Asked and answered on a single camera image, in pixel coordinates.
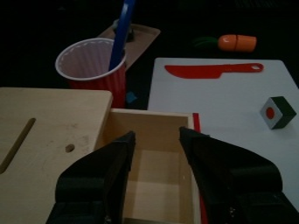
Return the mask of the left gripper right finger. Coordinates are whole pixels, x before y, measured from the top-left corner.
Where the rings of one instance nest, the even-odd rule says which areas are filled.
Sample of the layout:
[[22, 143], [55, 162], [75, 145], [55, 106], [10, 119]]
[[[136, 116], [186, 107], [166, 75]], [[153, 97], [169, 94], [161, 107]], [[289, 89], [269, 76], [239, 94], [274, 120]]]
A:
[[181, 128], [207, 224], [299, 224], [277, 165], [255, 152]]

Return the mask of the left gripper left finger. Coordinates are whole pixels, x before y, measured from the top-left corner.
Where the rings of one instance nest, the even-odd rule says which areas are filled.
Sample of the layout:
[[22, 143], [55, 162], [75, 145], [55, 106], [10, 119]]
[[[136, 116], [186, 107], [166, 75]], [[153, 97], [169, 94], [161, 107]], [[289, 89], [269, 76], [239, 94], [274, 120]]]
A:
[[62, 173], [46, 224], [123, 224], [136, 133], [128, 131]]

